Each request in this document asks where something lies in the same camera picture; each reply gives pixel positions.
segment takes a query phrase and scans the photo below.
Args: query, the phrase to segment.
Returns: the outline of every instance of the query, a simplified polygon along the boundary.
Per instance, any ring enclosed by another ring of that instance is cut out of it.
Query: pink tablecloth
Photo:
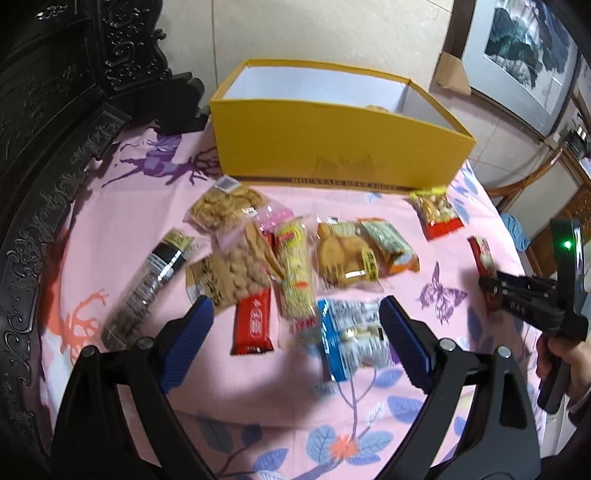
[[[61,268],[53,271],[56,280],[48,287],[53,293],[46,296],[46,300],[59,299],[59,304],[46,302],[47,329],[42,337],[44,399],[53,421],[81,348],[99,342],[96,333],[109,309],[158,240],[170,228],[181,227],[204,244],[200,256],[210,251],[209,239],[192,231],[183,217],[211,185],[207,175],[217,173],[209,129],[182,137],[163,137],[148,129],[125,141],[104,177],[90,182],[90,195],[83,205],[77,204],[80,212],[68,231]],[[545,417],[535,406],[539,380],[532,354],[538,332],[506,313],[487,318],[467,237],[484,236],[499,269],[513,274],[523,270],[509,233],[468,163],[448,190],[466,227],[432,242],[425,240],[417,214],[402,196],[296,187],[260,191],[296,214],[388,219],[419,255],[421,271],[390,278],[385,294],[395,295],[411,317],[426,321],[438,337],[453,338],[464,348],[491,352],[501,343],[510,346],[527,375],[541,440]],[[421,298],[429,284],[442,288],[432,298]],[[375,293],[351,290],[334,296],[374,299]],[[156,334],[189,306],[180,274],[155,305],[149,332]],[[272,315],[276,337],[274,305]],[[184,384],[168,396],[189,438],[217,476],[373,478],[402,441],[424,400],[401,366],[364,369],[349,382],[326,383],[315,349],[296,346],[231,357],[233,321],[234,309],[218,315]],[[472,391],[466,389],[437,461],[457,443],[471,398]],[[126,411],[138,450],[156,462],[128,403]]]

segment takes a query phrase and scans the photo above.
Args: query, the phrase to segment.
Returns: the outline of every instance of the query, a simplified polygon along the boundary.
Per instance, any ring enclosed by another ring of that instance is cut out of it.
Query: purple butterfly print
[[[449,323],[449,319],[453,315],[453,309],[457,307],[468,296],[465,291],[457,288],[447,288],[439,283],[439,262],[435,263],[435,270],[431,277],[431,283],[427,283],[421,291],[421,296],[417,301],[421,302],[421,309],[430,307],[435,304],[435,314],[443,324],[445,320]]]

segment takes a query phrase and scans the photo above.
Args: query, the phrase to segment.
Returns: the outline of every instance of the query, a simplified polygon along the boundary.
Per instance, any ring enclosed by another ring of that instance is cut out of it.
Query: open box
[[[210,106],[223,172],[253,183],[434,187],[476,143],[412,80],[332,63],[248,60]]]

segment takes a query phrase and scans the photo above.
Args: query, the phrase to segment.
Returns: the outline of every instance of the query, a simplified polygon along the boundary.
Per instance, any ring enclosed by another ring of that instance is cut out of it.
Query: blue snack package
[[[349,379],[359,367],[383,368],[392,363],[389,342],[379,322],[379,302],[322,299],[322,344],[330,376]]]

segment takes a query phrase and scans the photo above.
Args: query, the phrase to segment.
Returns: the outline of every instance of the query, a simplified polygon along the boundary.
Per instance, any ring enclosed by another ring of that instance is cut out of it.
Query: cylindrical snack package
[[[224,235],[242,228],[269,199],[232,177],[217,180],[189,209],[189,218],[200,228]]]
[[[380,254],[384,275],[420,270],[418,255],[390,222],[383,218],[360,218],[359,222]]]
[[[265,240],[272,245],[273,235],[265,233]],[[251,355],[273,351],[269,336],[271,315],[271,288],[241,300],[236,307],[234,320],[234,345],[232,355]]]
[[[107,350],[128,349],[139,339],[157,294],[198,247],[193,237],[176,229],[164,236],[109,313],[101,333]]]
[[[421,219],[427,240],[434,240],[464,226],[447,199],[445,187],[417,190],[409,197]]]
[[[316,298],[308,254],[307,230],[301,217],[281,223],[275,230],[277,259],[285,271],[281,283],[281,310],[291,322],[316,318]]]
[[[468,239],[470,248],[474,254],[476,267],[481,277],[496,278],[495,261],[492,258],[491,249],[488,242],[481,236],[471,236]],[[484,292],[486,311],[492,313],[501,308],[501,295],[494,295],[490,291]]]
[[[322,299],[322,343],[330,376],[349,379],[358,368],[392,364],[389,341],[379,322],[379,302]]]
[[[383,291],[379,266],[369,238],[358,222],[338,221],[334,217],[317,227],[316,262],[320,293],[357,287]]]

